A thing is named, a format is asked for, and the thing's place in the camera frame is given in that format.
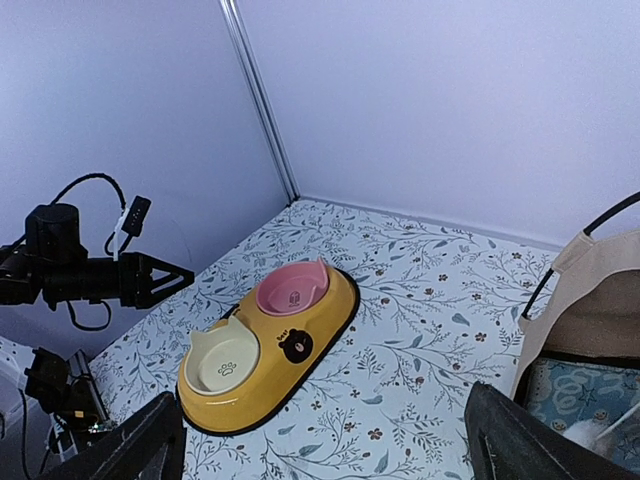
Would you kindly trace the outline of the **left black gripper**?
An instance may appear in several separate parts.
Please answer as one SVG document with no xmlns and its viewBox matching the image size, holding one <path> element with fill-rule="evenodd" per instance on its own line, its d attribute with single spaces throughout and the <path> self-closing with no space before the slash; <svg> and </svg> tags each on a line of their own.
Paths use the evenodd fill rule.
<svg viewBox="0 0 640 480">
<path fill-rule="evenodd" d="M 37 206 L 25 220 L 25 242 L 1 248 L 1 303 L 55 310 L 61 302 L 91 304 L 117 299 L 146 309 L 191 286 L 195 273 L 148 255 L 91 258 L 80 242 L 79 210 L 66 204 Z"/>
</svg>

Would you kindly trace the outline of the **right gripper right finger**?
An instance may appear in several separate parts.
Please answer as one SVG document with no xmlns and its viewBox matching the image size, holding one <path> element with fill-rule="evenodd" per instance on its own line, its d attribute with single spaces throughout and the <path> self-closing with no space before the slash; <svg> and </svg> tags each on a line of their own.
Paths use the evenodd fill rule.
<svg viewBox="0 0 640 480">
<path fill-rule="evenodd" d="M 490 384 L 473 384 L 464 421 L 476 479 L 639 477 L 553 432 Z"/>
</svg>

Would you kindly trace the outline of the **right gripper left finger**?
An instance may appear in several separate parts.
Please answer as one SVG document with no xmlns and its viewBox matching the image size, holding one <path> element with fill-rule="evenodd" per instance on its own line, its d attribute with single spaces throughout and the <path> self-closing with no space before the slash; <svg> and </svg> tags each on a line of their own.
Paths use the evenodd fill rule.
<svg viewBox="0 0 640 480">
<path fill-rule="evenodd" d="M 186 428 L 173 393 L 158 394 L 104 438 L 41 479 L 180 479 Z"/>
</svg>

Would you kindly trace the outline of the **blue snowman pattern mat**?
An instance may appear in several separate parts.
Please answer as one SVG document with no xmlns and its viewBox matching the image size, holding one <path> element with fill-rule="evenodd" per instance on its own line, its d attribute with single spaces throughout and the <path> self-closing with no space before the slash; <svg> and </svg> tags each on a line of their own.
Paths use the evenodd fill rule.
<svg viewBox="0 0 640 480">
<path fill-rule="evenodd" d="M 532 365 L 526 410 L 562 433 L 578 421 L 608 426 L 639 402 L 637 369 L 539 359 Z"/>
</svg>

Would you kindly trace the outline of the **cream round bowl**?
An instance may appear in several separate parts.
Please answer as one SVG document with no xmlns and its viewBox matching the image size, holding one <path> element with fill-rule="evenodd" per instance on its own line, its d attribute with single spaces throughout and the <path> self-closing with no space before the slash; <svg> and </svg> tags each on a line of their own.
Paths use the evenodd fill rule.
<svg viewBox="0 0 640 480">
<path fill-rule="evenodd" d="M 204 396 L 228 393 L 253 373 L 260 356 L 256 335 L 235 316 L 207 332 L 193 331 L 184 375 L 191 390 Z"/>
</svg>

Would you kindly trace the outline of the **pink round bowl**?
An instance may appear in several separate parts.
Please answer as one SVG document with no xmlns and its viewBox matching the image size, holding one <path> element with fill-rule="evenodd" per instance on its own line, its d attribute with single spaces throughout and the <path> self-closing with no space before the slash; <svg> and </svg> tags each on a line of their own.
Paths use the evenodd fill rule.
<svg viewBox="0 0 640 480">
<path fill-rule="evenodd" d="M 329 288 L 328 268 L 321 258 L 284 265 L 257 286 L 256 303 L 266 315 L 283 317 L 304 312 Z"/>
</svg>

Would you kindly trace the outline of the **yellow pet bowl stand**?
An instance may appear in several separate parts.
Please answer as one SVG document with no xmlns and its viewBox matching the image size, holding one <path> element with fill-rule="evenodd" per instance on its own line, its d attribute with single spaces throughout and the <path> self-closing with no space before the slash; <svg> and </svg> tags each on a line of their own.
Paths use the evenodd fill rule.
<svg viewBox="0 0 640 480">
<path fill-rule="evenodd" d="M 326 266 L 328 291 L 304 312 L 283 317 L 263 313 L 256 303 L 256 290 L 264 278 L 212 327 L 201 331 L 235 316 L 256 335 L 258 363 L 238 388 L 216 396 L 191 390 L 184 375 L 189 345 L 179 368 L 176 396 L 191 427 L 214 436 L 247 433 L 273 418 L 294 396 L 348 329 L 360 305 L 356 280 L 337 267 Z"/>
</svg>

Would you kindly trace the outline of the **beige fabric pet tent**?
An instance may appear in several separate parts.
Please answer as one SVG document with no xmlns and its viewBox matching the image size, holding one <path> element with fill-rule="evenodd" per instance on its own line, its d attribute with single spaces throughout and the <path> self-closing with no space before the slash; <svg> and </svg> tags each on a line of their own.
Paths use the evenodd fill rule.
<svg viewBox="0 0 640 480">
<path fill-rule="evenodd" d="M 579 233 L 558 254 L 559 275 L 546 307 L 536 318 L 522 313 L 524 338 L 510 397 L 543 353 L 639 366 L 639 232 L 595 240 Z"/>
</svg>

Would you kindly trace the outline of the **black tent pole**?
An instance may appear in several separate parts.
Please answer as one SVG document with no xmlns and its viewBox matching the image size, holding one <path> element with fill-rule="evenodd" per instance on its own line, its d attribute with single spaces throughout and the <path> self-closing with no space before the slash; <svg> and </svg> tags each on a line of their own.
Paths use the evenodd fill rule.
<svg viewBox="0 0 640 480">
<path fill-rule="evenodd" d="M 553 294 L 557 277 L 558 274 L 554 267 L 550 267 L 544 273 L 527 297 L 527 301 L 519 315 L 520 320 L 535 320 L 543 313 Z"/>
<path fill-rule="evenodd" d="M 603 212 L 601 215 L 599 215 L 595 220 L 593 220 L 583 229 L 583 233 L 586 236 L 590 236 L 596 229 L 601 227 L 607 221 L 611 220 L 613 217 L 615 217 L 622 211 L 626 210 L 627 208 L 631 207 L 632 205 L 638 203 L 639 201 L 640 201 L 640 192 L 637 191 L 636 193 L 626 197 L 625 199 L 616 203 L 615 205 L 610 207 L 608 210 Z"/>
</svg>

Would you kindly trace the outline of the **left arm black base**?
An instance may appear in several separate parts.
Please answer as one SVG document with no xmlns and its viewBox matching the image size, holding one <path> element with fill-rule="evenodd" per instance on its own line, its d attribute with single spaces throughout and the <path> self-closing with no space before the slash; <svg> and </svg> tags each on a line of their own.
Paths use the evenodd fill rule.
<svg viewBox="0 0 640 480">
<path fill-rule="evenodd" d="M 93 446 L 114 423 L 107 413 L 84 351 L 65 360 L 41 347 L 25 369 L 25 394 L 49 415 L 53 450 L 66 460 Z"/>
</svg>

